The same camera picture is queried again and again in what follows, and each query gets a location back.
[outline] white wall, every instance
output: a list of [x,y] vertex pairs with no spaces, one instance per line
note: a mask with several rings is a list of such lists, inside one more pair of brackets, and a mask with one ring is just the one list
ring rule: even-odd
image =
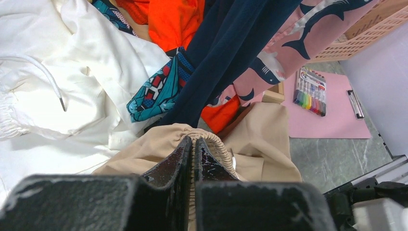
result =
[[408,156],[408,23],[340,63],[392,155]]

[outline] orange fabric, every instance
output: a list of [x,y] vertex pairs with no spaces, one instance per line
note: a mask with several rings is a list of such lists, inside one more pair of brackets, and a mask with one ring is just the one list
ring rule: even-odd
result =
[[218,107],[205,107],[203,111],[201,111],[201,118],[206,122],[208,127],[217,134],[234,118],[239,107],[240,100],[238,99],[238,95],[235,95],[226,104]]
[[188,47],[203,21],[205,0],[116,0],[137,24],[149,24],[152,42],[164,51]]

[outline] pink fabric with whale print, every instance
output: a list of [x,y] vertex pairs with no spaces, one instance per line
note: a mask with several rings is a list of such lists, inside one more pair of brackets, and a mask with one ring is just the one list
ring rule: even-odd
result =
[[[261,62],[250,66],[228,86],[217,105],[224,104],[235,94],[243,106],[261,101],[264,91],[290,77],[309,61],[307,58],[313,58],[327,48],[378,1],[303,0],[260,52],[257,59]],[[332,14],[330,8],[339,12]]]

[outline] floor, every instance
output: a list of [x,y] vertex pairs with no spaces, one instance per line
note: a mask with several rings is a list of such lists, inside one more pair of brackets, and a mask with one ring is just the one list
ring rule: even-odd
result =
[[[309,64],[318,71],[344,74],[338,62]],[[363,139],[290,139],[292,161],[305,182],[322,193],[347,183],[391,162],[382,138],[369,116],[365,122],[372,138]]]

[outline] white drawstring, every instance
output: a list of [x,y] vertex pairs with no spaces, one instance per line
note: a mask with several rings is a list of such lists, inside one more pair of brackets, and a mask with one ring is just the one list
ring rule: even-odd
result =
[[63,102],[63,97],[61,95],[60,89],[58,88],[58,85],[55,82],[55,79],[50,73],[50,71],[43,64],[41,64],[40,62],[31,58],[28,55],[18,54],[18,53],[0,53],[0,58],[20,58],[20,59],[27,60],[30,63],[32,63],[34,66],[38,67],[38,69],[40,69],[45,74],[45,76],[48,78],[48,81],[52,85],[52,88],[54,89],[55,94],[60,99],[61,106],[63,107],[64,112],[66,112],[66,108]]

